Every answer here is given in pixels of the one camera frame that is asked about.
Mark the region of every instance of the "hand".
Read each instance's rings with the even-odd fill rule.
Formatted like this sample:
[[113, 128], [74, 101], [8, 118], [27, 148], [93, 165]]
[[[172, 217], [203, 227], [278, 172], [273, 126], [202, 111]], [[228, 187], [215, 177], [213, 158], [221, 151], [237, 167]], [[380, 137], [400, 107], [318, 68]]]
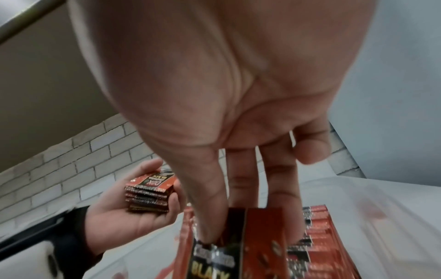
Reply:
[[128, 204], [124, 195], [126, 183], [157, 170], [162, 162], [161, 159], [153, 159], [140, 163], [128, 176], [117, 181], [89, 207], [85, 220], [86, 241], [95, 255], [174, 223], [177, 215], [184, 210], [187, 200], [179, 181], [176, 180], [174, 184], [176, 193], [169, 197], [167, 214], [137, 214], [127, 211]]
[[288, 242], [302, 235], [296, 159], [312, 164], [330, 154], [326, 112], [374, 6], [375, 0], [69, 2], [101, 89], [177, 173], [205, 242], [220, 235], [228, 206], [257, 206], [255, 146], [268, 206], [284, 208]]

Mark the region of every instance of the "clear plastic packaging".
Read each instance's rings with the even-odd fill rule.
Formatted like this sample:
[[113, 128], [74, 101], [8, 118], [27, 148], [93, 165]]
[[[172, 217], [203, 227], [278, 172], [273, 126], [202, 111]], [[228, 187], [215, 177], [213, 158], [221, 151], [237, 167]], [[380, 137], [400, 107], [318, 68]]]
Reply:
[[[400, 191], [415, 199], [418, 193], [430, 193], [426, 200], [435, 202], [431, 208], [437, 214], [437, 197], [424, 187], [332, 177], [302, 184], [301, 194], [304, 206], [328, 207], [363, 279], [441, 278], [441, 234], [421, 217], [427, 210], [417, 215], [400, 203], [404, 199], [392, 197]], [[441, 199], [441, 189], [436, 190]], [[266, 197], [266, 182], [261, 178], [260, 206], [265, 206]], [[175, 224], [121, 259], [130, 279], [171, 278], [181, 222], [179, 215]], [[100, 275], [94, 279], [112, 278]]]

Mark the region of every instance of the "ceiling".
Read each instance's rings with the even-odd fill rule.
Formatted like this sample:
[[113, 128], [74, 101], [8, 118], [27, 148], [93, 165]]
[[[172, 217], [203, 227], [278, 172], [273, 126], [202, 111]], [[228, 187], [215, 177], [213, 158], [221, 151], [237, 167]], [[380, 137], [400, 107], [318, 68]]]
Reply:
[[115, 114], [63, 4], [0, 45], [0, 171]]

